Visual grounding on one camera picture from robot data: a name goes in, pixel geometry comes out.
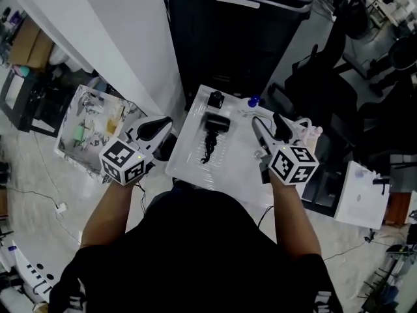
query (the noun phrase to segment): cardboard box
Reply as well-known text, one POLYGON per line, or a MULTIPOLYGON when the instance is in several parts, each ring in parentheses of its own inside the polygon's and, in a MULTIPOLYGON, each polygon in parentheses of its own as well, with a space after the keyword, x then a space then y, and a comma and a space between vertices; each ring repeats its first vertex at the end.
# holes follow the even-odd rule
POLYGON ((7 61, 44 70, 53 47, 53 41, 30 18, 26 17, 16 38, 7 61))

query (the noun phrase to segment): electrical cable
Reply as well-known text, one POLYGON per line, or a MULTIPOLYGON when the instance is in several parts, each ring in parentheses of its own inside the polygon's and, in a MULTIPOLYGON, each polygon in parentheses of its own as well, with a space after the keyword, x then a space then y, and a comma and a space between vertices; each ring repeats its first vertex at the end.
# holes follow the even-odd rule
POLYGON ((366 241, 364 241, 363 243, 361 243, 361 244, 360 244, 360 245, 358 245, 358 246, 352 247, 351 249, 348 249, 348 250, 344 251, 343 253, 334 254, 333 256, 330 256, 329 258, 325 258, 323 261, 331 260, 332 258, 335 258, 336 256, 341 256, 341 255, 344 255, 344 254, 346 254, 346 253, 349 253, 350 251, 352 251, 352 250, 354 250, 354 249, 357 249, 357 248, 359 248, 359 247, 363 246, 365 243, 366 243, 366 241))
POLYGON ((141 198, 141 208, 142 208, 143 216, 145 216, 145 212, 146 212, 146 191, 145 191, 144 188, 142 188, 142 186, 139 182, 136 183, 135 186, 139 187, 143 191, 143 195, 142 195, 142 198, 141 198))
POLYGON ((33 294, 34 295, 38 295, 39 293, 37 293, 35 290, 39 287, 39 286, 41 286, 41 285, 43 285, 43 284, 45 284, 46 283, 46 280, 44 280, 44 281, 42 281, 41 283, 39 283, 39 284, 37 284, 33 289, 32 289, 32 292, 33 292, 33 294))
POLYGON ((48 171, 48 168, 46 167, 46 163, 45 163, 45 160, 44 160, 44 156, 42 155, 42 151, 40 150, 40 147, 39 147, 39 142, 38 142, 38 138, 36 136, 36 132, 33 132, 33 134, 35 135, 36 144, 38 145, 39 154, 40 154, 40 157, 42 159, 42 162, 44 163, 46 173, 48 174, 48 176, 49 176, 49 178, 50 178, 53 186, 55 187, 55 189, 57 189, 58 196, 59 196, 59 189, 58 189, 57 185, 55 184, 55 182, 53 182, 53 179, 52 179, 52 177, 51 177, 51 175, 50 175, 50 173, 48 171))
POLYGON ((330 256, 329 258, 325 258, 323 261, 331 260, 332 258, 335 258, 336 256, 344 255, 344 254, 346 254, 346 253, 348 253, 348 252, 350 252, 350 251, 352 251, 354 249, 357 249, 357 248, 363 246, 365 243, 377 243, 378 245, 387 246, 387 247, 391 247, 392 246, 392 245, 387 245, 386 243, 380 243, 378 241, 374 241, 373 240, 374 236, 375 236, 375 232, 373 230, 370 230, 369 236, 368 237, 364 237, 365 241, 363 243, 361 243, 360 245, 355 246, 355 247, 352 247, 352 248, 350 248, 350 249, 348 249, 348 250, 346 250, 346 251, 344 251, 342 253, 334 254, 333 256, 330 256))
POLYGON ((53 203, 55 204, 55 208, 57 208, 58 209, 58 205, 57 205, 57 202, 52 198, 52 197, 49 197, 49 196, 47 196, 47 195, 43 195, 43 194, 41 194, 41 193, 39 193, 39 192, 35 192, 35 191, 32 191, 32 190, 30 190, 30 191, 20 191, 20 190, 17 190, 17 189, 15 189, 15 188, 7 188, 7 189, 9 189, 9 190, 13 190, 13 191, 16 191, 16 192, 20 192, 21 194, 35 194, 35 195, 39 195, 39 196, 43 196, 43 197, 45 197, 45 198, 49 198, 51 201, 53 201, 53 203))
MULTIPOLYGON (((58 205, 57 205, 57 202, 52 198, 52 197, 49 197, 49 196, 47 196, 47 195, 43 195, 43 194, 41 194, 41 193, 39 193, 39 192, 35 192, 35 191, 32 191, 32 190, 30 190, 30 191, 20 191, 20 190, 17 190, 17 189, 15 189, 15 188, 7 188, 7 189, 9 189, 9 190, 13 190, 13 191, 16 191, 16 192, 20 192, 21 194, 35 194, 35 195, 39 195, 39 196, 42 196, 42 197, 45 197, 45 198, 48 198, 48 199, 50 199, 51 201, 53 201, 53 203, 55 204, 55 208, 56 209, 58 209, 58 205)), ((60 225, 60 227, 65 231, 65 232, 67 232, 70 236, 71 236, 71 238, 73 238, 75 241, 77 241, 79 244, 81 244, 80 243, 80 241, 78 241, 62 224, 61 224, 61 222, 58 220, 58 218, 57 218, 57 213, 55 213, 55 220, 58 222, 58 224, 60 225)))
POLYGON ((273 207, 274 207, 274 206, 268 206, 268 207, 266 208, 266 211, 264 212, 264 214, 262 215, 261 219, 260 219, 260 220, 259 220, 259 222, 258 222, 258 228, 260 228, 260 227, 261 227, 262 220, 264 219, 264 217, 266 216, 266 214, 269 212, 269 210, 271 210, 273 207))

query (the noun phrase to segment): black chair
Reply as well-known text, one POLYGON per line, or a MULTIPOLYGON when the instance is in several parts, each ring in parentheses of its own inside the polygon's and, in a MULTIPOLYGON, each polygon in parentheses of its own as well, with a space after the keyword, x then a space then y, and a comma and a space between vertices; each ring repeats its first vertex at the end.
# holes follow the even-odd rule
POLYGON ((383 57, 372 60, 367 71, 368 78, 372 78, 384 70, 394 67, 395 70, 386 75, 381 81, 369 85, 371 91, 382 97, 382 90, 394 85, 398 80, 404 79, 417 72, 417 34, 412 32, 407 37, 397 40, 383 57))
POLYGON ((356 109, 357 94, 339 74, 354 69, 367 79, 366 71, 349 55, 343 53, 346 36, 359 39, 369 29, 365 0, 334 0, 336 20, 326 46, 293 65, 293 75, 285 81, 285 88, 270 87, 272 94, 279 89, 291 102, 292 108, 279 108, 289 118, 309 117, 314 125, 323 127, 340 151, 354 147, 356 137, 364 127, 356 109), (335 67, 343 58, 344 64, 335 67))
POLYGON ((358 111, 366 129, 357 138, 354 158, 379 173, 390 173, 390 155, 415 155, 410 139, 415 130, 417 94, 410 77, 398 81, 380 103, 366 103, 358 111))

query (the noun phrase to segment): table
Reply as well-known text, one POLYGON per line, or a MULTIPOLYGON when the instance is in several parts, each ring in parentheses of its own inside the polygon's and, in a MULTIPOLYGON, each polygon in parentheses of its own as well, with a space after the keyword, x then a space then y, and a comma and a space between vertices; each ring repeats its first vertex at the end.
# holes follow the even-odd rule
MULTIPOLYGON (((224 192, 239 201, 262 207, 273 205, 272 187, 262 184, 260 160, 254 157, 254 153, 262 148, 252 128, 252 118, 256 115, 270 121, 272 130, 275 130, 273 112, 259 106, 254 112, 244 112, 240 108, 247 99, 241 100, 225 93, 222 93, 225 97, 222 108, 213 110, 207 106, 213 91, 216 90, 200 86, 165 172, 201 188, 224 192), (218 136, 218 144, 210 161, 203 164, 201 158, 205 153, 206 135, 203 118, 207 112, 228 117, 231 124, 227 134, 218 136)), ((308 147, 313 153, 317 138, 314 135, 308 141, 308 147)), ((305 185, 297 185, 300 196, 304 188, 305 185)))

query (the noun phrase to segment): white wall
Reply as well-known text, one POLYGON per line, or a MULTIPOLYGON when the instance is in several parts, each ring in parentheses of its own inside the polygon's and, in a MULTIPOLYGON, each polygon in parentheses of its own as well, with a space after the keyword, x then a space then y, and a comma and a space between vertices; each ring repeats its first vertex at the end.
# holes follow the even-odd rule
POLYGON ((88 2, 158 107, 174 117, 183 112, 184 95, 164 0, 88 2))
MULTIPOLYGON (((33 3, 121 95, 136 103, 147 115, 166 113, 166 108, 161 105, 164 103, 157 103, 149 95, 88 0, 33 0, 33 3)), ((147 43, 136 42, 136 45, 147 43)))
POLYGON ((56 43, 67 55, 69 55, 86 72, 92 72, 94 68, 88 64, 84 57, 65 39, 55 28, 45 14, 37 7, 33 0, 9 0, 16 1, 21 6, 18 10, 24 10, 39 25, 39 27, 56 43))

